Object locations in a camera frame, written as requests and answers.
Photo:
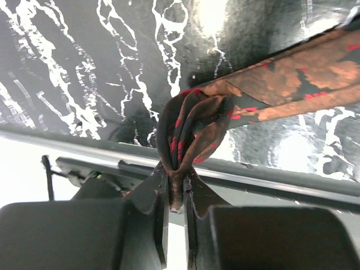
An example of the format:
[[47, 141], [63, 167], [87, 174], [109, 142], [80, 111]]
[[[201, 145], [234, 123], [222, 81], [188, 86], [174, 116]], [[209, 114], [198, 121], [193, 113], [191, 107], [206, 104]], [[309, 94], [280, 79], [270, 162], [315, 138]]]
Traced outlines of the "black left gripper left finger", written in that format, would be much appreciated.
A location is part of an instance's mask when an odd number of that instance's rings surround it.
[[69, 201], [1, 209], [2, 269], [164, 269], [168, 176], [161, 164], [127, 195], [92, 175]]

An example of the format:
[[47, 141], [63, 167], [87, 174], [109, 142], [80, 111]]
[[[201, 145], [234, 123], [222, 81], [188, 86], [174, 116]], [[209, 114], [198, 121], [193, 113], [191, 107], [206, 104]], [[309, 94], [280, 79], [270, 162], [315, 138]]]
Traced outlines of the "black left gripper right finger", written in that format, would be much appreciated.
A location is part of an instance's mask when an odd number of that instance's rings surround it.
[[358, 269], [343, 223], [315, 207], [233, 206], [192, 172], [183, 181], [188, 269]]

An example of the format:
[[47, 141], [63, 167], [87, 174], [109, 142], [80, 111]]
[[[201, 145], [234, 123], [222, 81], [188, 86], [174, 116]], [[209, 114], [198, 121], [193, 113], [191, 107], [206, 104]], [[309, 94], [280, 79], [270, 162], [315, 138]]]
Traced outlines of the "brown floral long tie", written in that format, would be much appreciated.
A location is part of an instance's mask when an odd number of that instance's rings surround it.
[[359, 28], [349, 26], [179, 93], [165, 105], [156, 134], [170, 206], [182, 206], [184, 178], [217, 149], [232, 123], [265, 122], [358, 101]]

